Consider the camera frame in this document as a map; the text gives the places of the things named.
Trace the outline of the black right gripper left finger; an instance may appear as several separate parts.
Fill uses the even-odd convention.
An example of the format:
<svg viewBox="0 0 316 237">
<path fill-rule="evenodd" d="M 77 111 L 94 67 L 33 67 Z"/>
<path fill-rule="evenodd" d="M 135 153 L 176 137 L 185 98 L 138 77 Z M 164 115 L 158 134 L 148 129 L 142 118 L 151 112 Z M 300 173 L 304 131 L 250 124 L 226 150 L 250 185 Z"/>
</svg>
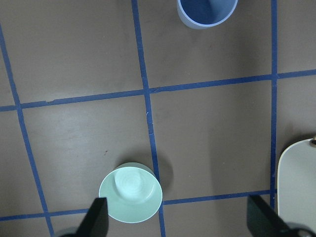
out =
<svg viewBox="0 0 316 237">
<path fill-rule="evenodd" d="M 78 227 L 76 237 L 106 237 L 109 230 L 106 197 L 96 198 Z"/>
</svg>

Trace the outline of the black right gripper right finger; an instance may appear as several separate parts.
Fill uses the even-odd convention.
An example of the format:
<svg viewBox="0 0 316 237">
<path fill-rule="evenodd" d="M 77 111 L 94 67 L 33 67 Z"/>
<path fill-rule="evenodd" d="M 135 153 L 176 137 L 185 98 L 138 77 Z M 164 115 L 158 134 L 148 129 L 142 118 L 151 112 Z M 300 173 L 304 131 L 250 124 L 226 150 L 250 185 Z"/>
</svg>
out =
<svg viewBox="0 0 316 237">
<path fill-rule="evenodd" d="M 247 227 L 253 237 L 285 237 L 289 227 L 259 195 L 247 198 Z"/>
</svg>

